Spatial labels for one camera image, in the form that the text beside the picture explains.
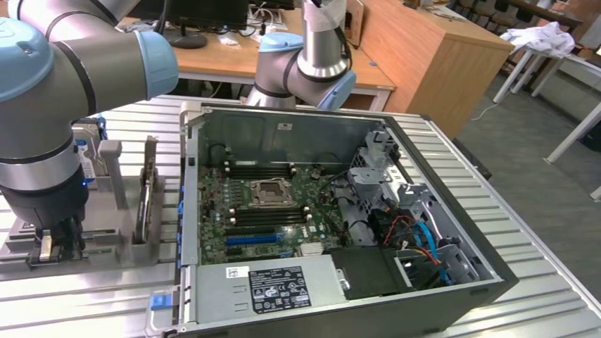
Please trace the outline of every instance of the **gray floor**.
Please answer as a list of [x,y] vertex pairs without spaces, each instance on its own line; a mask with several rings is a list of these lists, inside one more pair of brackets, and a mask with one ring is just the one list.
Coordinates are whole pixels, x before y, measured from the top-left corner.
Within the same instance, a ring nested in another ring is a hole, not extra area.
[[[473,116],[492,106],[497,77]],[[574,126],[525,92],[509,94],[460,141],[492,171],[490,183],[597,299],[601,299],[601,153],[576,143],[549,165],[542,158]]]

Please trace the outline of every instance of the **robotic arm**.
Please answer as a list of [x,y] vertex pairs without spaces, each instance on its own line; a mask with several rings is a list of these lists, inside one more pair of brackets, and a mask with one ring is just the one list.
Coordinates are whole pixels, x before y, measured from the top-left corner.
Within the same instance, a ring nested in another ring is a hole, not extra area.
[[294,108],[297,96],[322,110],[342,106],[357,79],[350,49],[342,55],[345,9],[345,0],[304,0],[304,38],[282,32],[262,37],[246,105]]
[[36,227],[32,265],[78,258],[88,201],[72,121],[177,84],[173,50],[114,25],[138,0],[10,0],[0,18],[0,191]]

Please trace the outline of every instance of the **warning label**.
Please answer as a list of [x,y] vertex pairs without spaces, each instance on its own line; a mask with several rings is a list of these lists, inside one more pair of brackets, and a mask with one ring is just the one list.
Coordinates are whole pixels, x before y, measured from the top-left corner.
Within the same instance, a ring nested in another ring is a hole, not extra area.
[[309,290],[300,266],[249,271],[250,294],[256,313],[310,306]]

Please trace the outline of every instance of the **monitor stand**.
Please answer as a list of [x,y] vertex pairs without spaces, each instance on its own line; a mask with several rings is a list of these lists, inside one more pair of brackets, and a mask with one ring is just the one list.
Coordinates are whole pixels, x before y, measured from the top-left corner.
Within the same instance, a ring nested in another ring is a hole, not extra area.
[[192,30],[186,30],[186,26],[181,24],[180,30],[165,30],[162,33],[170,46],[184,49],[196,49],[206,45],[206,37]]

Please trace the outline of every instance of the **aluminum table surface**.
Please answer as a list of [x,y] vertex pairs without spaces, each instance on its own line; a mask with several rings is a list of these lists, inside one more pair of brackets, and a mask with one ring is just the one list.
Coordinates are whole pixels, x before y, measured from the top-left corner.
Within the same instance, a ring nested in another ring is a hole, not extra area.
[[[173,284],[181,103],[180,97],[162,96],[102,113],[108,137],[122,141],[120,163],[125,176],[138,174],[146,135],[160,140],[157,166],[166,177],[160,263],[125,270],[0,280],[0,337],[144,337],[148,296]],[[428,337],[601,337],[599,303],[449,139],[416,115],[396,115],[396,120],[520,278],[516,287],[490,306],[474,309],[445,332]],[[401,159],[401,163],[418,181],[409,160]],[[13,221],[0,196],[0,243]]]

